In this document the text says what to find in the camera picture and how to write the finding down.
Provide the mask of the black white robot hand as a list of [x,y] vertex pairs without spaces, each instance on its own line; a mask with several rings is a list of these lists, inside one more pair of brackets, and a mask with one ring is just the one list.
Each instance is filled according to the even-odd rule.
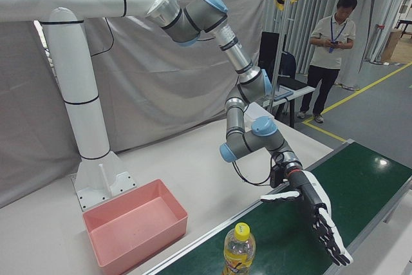
[[332,219],[330,199],[315,175],[307,170],[291,171],[287,180],[290,191],[266,194],[260,197],[262,202],[285,202],[299,200],[304,213],[308,216],[312,229],[334,264],[347,266],[353,262],[346,250],[341,235]]

